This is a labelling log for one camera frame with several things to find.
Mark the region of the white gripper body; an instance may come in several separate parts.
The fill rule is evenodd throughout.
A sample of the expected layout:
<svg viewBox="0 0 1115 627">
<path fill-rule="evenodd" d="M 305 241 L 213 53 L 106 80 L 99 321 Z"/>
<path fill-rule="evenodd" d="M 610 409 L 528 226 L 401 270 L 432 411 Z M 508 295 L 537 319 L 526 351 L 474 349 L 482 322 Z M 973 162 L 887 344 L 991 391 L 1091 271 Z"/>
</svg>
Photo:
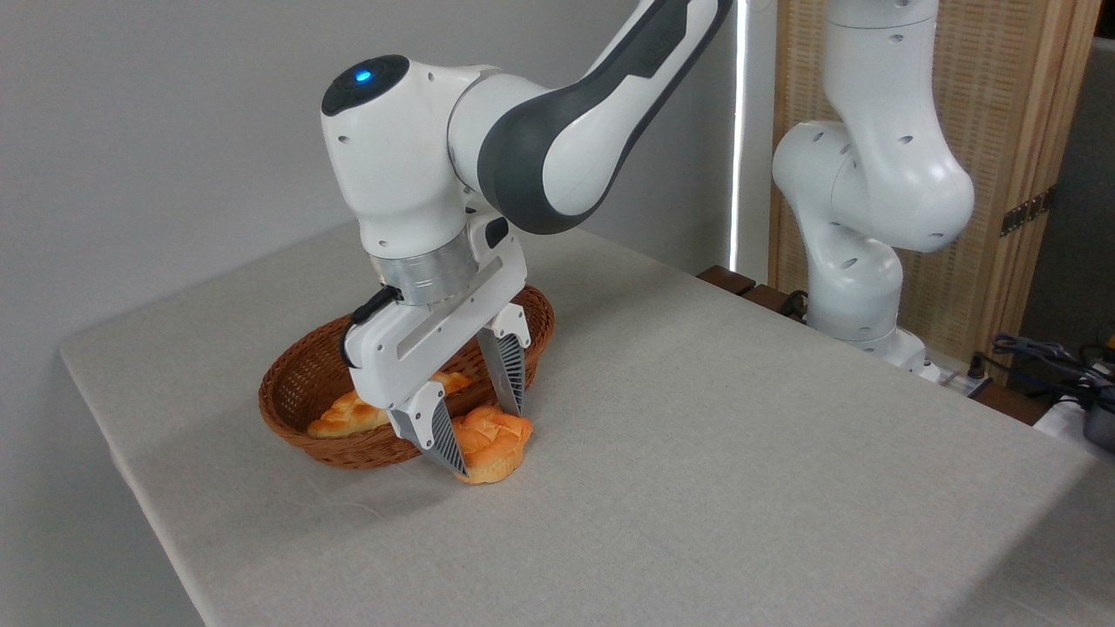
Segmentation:
<svg viewBox="0 0 1115 627">
<path fill-rule="evenodd" d="M 524 287 L 521 251 L 502 251 L 463 293 L 438 305 L 411 306 L 382 289 L 352 314 L 343 357 L 355 390 L 378 408 L 391 408 L 421 389 L 434 372 L 497 316 Z"/>
</svg>

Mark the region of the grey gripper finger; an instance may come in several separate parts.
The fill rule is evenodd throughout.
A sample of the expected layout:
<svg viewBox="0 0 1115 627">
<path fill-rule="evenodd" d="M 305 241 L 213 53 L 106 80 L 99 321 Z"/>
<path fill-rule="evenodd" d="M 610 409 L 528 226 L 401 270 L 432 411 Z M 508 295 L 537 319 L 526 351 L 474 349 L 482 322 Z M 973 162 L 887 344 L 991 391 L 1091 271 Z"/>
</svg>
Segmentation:
<svg viewBox="0 0 1115 627">
<path fill-rule="evenodd" d="M 524 310 L 517 303 L 507 303 L 476 337 L 500 408 L 510 415 L 522 415 L 526 389 L 525 349 L 532 341 Z"/>
<path fill-rule="evenodd" d="M 410 441 L 423 455 L 442 467 L 466 476 L 466 465 L 443 397 L 442 382 L 425 382 L 413 397 L 388 408 L 389 418 L 395 435 Z"/>
</svg>

